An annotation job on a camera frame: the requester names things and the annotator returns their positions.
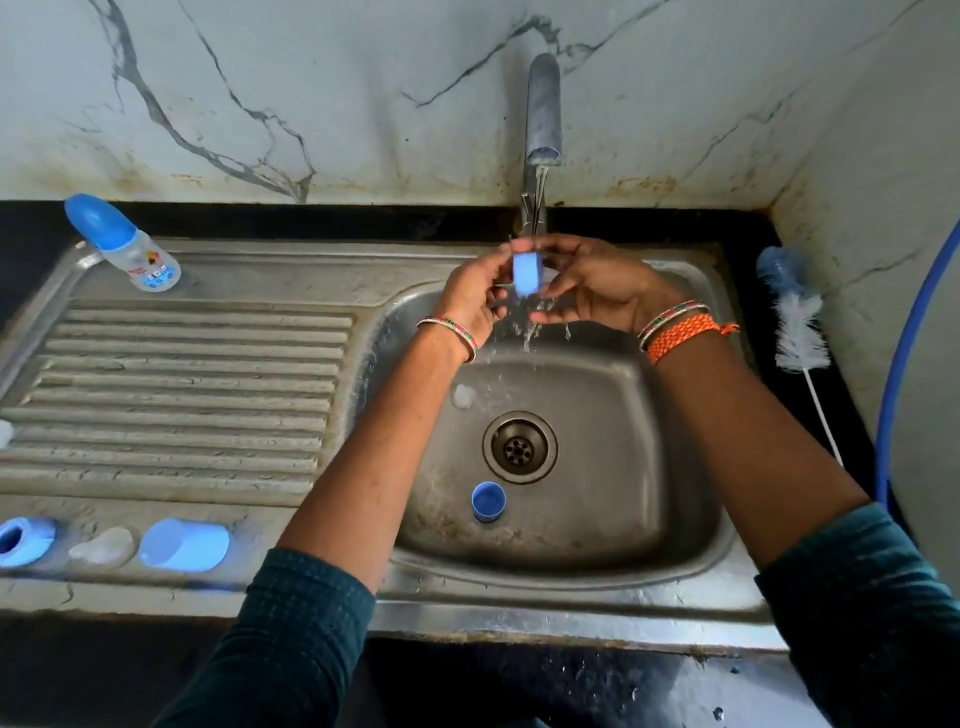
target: orange braided bracelet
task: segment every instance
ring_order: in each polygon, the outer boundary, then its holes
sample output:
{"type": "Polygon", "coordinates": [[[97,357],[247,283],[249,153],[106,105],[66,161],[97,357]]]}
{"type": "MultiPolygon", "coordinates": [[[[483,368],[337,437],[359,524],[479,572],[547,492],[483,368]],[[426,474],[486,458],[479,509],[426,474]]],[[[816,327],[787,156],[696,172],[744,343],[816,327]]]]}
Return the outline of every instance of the orange braided bracelet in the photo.
{"type": "Polygon", "coordinates": [[[732,333],[740,331],[740,327],[737,324],[720,326],[708,313],[691,316],[686,321],[668,328],[654,339],[654,343],[647,350],[650,362],[656,364],[671,349],[679,347],[684,341],[688,341],[697,334],[704,333],[704,331],[719,331],[721,336],[730,336],[732,333]]]}

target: faucet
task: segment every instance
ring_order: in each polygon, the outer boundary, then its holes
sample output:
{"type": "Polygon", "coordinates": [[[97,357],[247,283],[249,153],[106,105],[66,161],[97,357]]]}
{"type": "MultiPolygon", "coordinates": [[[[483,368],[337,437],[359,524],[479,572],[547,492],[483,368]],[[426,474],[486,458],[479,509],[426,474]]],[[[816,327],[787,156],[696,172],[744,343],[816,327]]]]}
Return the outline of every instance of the faucet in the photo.
{"type": "Polygon", "coordinates": [[[564,129],[560,120],[560,64],[549,53],[530,64],[527,86],[527,145],[523,160],[523,191],[520,194],[520,234],[529,237],[546,232],[543,203],[546,173],[560,164],[564,129]]]}

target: blue bottle part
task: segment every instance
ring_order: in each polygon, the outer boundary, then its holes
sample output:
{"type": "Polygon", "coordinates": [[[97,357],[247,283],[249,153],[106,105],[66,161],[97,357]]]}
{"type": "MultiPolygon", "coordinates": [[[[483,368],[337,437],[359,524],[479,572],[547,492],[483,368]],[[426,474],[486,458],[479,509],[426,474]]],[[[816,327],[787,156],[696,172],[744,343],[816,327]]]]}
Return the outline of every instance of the blue bottle part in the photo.
{"type": "Polygon", "coordinates": [[[514,289],[520,297],[533,296],[543,287],[543,260],[540,253],[514,255],[514,289]]]}
{"type": "Polygon", "coordinates": [[[57,539],[53,519],[10,519],[0,525],[0,569],[25,567],[42,557],[57,539]]]}
{"type": "Polygon", "coordinates": [[[139,232],[123,212],[99,197],[74,195],[63,206],[70,224],[86,242],[103,253],[126,248],[139,232]]]}
{"type": "Polygon", "coordinates": [[[507,507],[507,492],[499,483],[488,480],[473,489],[470,503],[475,519],[481,523],[493,523],[507,507]]]}
{"type": "Polygon", "coordinates": [[[227,556],[230,532],[219,523],[167,519],[140,542],[140,561],[151,569],[210,571],[227,556]]]}
{"type": "Polygon", "coordinates": [[[104,260],[130,276],[141,291],[161,293],[177,285],[177,260],[116,207],[84,194],[74,195],[63,206],[77,232],[100,251],[104,260]]]}

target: dark green sleeve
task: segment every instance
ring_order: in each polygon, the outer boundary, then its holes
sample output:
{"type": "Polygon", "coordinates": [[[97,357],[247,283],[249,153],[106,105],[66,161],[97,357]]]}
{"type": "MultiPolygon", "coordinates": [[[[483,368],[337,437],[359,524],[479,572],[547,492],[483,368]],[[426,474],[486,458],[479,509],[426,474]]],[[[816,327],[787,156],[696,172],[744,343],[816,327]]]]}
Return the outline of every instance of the dark green sleeve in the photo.
{"type": "Polygon", "coordinates": [[[374,603],[345,571],[275,548],[210,662],[156,725],[333,725],[374,603]]]}
{"type": "Polygon", "coordinates": [[[808,537],[756,583],[834,726],[955,722],[960,605],[878,505],[808,537]]]}

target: blue cup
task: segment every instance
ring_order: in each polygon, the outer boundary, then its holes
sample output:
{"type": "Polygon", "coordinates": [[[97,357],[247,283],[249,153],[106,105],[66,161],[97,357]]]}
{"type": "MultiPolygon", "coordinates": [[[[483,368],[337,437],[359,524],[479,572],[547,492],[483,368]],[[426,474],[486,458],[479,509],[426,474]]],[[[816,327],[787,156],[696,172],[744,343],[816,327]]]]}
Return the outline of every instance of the blue cup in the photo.
{"type": "Polygon", "coordinates": [[[140,561],[151,569],[210,571],[227,556],[230,532],[219,523],[167,519],[155,523],[140,544],[140,561]]]}
{"type": "Polygon", "coordinates": [[[473,489],[473,516],[481,523],[493,523],[507,507],[507,493],[498,483],[480,483],[473,489]]]}
{"type": "Polygon", "coordinates": [[[0,525],[0,569],[25,567],[50,550],[57,539],[53,519],[10,519],[0,525]]]}

